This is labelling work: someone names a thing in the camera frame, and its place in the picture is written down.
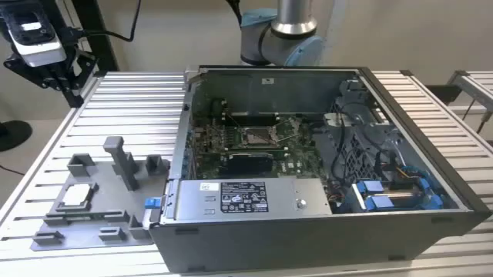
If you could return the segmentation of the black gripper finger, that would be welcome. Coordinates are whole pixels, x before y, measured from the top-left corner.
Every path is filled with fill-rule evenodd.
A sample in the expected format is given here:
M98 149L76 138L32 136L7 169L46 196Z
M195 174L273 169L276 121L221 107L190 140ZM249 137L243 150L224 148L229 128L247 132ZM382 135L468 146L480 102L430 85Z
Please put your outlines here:
M2 62L3 67L15 75L27 80L32 84L42 89L50 88L58 90L48 65L30 67L17 55L10 55Z
M80 91L93 72L97 59L90 52L78 48L66 48L66 59L61 62L61 93L70 108L78 108L84 102Z

